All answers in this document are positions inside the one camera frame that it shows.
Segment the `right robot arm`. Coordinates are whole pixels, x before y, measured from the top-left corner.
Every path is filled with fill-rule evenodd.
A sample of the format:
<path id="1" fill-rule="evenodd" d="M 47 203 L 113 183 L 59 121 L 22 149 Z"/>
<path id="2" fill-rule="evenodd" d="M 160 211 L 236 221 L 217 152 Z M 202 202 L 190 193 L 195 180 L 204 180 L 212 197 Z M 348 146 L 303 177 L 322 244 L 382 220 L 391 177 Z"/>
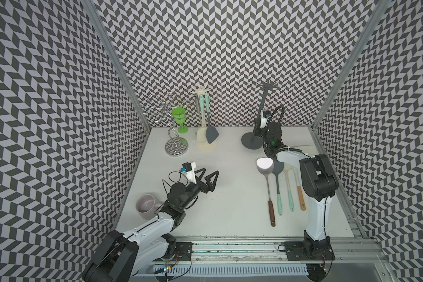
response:
<path id="1" fill-rule="evenodd" d="M 330 204 L 339 187 L 336 173 L 325 154 L 309 156 L 302 150 L 291 148 L 282 142 L 282 126 L 272 122 L 272 117 L 284 107 L 273 112 L 261 111 L 256 118 L 254 133 L 263 140 L 265 160 L 275 160 L 290 165 L 300 174 L 302 188 L 309 198 L 309 219 L 301 242 L 285 243 L 290 260 L 334 260 L 335 255 L 328 235 Z"/>

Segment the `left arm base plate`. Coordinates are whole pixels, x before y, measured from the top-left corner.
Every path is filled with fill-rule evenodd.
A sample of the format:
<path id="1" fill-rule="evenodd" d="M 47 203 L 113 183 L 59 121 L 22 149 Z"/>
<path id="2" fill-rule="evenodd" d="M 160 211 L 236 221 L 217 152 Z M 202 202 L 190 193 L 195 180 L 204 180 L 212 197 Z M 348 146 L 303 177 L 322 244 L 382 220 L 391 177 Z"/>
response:
<path id="1" fill-rule="evenodd" d="M 173 262 L 189 262 L 192 255 L 192 249 L 192 242 L 169 243 L 168 249 L 161 259 Z"/>

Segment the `dark grey utensil rack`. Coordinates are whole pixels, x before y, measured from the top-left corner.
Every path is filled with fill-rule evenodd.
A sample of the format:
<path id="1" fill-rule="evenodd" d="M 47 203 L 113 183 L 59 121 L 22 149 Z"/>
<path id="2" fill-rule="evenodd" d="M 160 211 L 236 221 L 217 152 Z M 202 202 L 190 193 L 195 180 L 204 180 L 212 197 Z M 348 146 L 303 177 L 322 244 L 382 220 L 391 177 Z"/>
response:
<path id="1" fill-rule="evenodd" d="M 271 90 L 274 90 L 277 88 L 277 83 L 274 82 L 265 82 L 260 85 L 263 90 L 262 98 L 259 103 L 258 111 L 257 111 L 257 118 L 260 118 L 261 111 L 264 109 L 264 105 L 266 102 L 266 98 Z M 251 149 L 251 150 L 257 150 L 263 146 L 263 140 L 261 137 L 255 137 L 253 131 L 248 132 L 242 136 L 242 144 L 245 148 Z"/>

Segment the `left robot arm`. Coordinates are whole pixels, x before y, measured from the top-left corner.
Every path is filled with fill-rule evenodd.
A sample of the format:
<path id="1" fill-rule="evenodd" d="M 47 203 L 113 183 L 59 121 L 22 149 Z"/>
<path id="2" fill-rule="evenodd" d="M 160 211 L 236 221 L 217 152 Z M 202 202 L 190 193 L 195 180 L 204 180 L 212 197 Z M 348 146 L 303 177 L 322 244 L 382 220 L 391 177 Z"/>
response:
<path id="1" fill-rule="evenodd" d="M 210 175 L 205 172 L 205 168 L 195 170 L 192 163 L 184 163 L 178 173 L 186 183 L 164 182 L 167 199 L 156 207 L 147 223 L 123 233 L 109 232 L 90 258 L 81 279 L 85 282 L 127 282 L 154 260 L 171 259 L 176 254 L 176 238 L 171 231 L 182 223 L 186 210 L 196 203 L 199 193 L 216 189 L 219 171 Z"/>

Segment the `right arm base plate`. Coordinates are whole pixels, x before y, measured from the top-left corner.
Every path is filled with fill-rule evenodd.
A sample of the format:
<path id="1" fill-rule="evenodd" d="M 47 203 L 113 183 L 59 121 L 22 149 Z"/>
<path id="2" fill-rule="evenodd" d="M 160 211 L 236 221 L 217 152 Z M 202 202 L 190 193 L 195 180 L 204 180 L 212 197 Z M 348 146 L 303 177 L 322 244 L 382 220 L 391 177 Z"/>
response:
<path id="1" fill-rule="evenodd" d="M 333 261 L 336 259 L 330 243 L 326 240 L 283 242 L 282 245 L 289 261 Z"/>

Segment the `grey spatula mint handle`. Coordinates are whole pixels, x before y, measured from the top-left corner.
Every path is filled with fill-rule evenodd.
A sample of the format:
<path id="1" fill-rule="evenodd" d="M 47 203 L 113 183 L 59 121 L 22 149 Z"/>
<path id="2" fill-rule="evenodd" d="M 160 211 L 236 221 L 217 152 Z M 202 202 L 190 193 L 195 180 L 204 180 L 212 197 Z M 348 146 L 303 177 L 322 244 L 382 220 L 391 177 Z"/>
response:
<path id="1" fill-rule="evenodd" d="M 282 197 L 280 194 L 280 182 L 279 182 L 279 174 L 281 174 L 284 170 L 284 163 L 279 161 L 274 161 L 274 168 L 272 174 L 275 176 L 276 179 L 276 190 L 277 190 L 277 210 L 278 215 L 283 215 L 283 205 L 282 205 Z"/>
<path id="2" fill-rule="evenodd" d="M 219 133 L 217 129 L 211 125 L 210 96 L 208 92 L 205 94 L 205 100 L 206 100 L 207 125 L 208 125 L 206 129 L 206 139 L 209 144 L 212 144 L 219 136 Z"/>

